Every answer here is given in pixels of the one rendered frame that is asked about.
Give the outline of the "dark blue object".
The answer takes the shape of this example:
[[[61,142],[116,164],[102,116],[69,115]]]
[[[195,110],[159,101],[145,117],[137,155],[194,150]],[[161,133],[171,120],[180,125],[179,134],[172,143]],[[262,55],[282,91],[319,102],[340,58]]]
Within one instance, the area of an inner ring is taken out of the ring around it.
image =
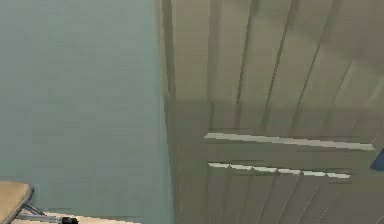
[[[376,171],[384,171],[384,148],[379,152],[370,168]]]

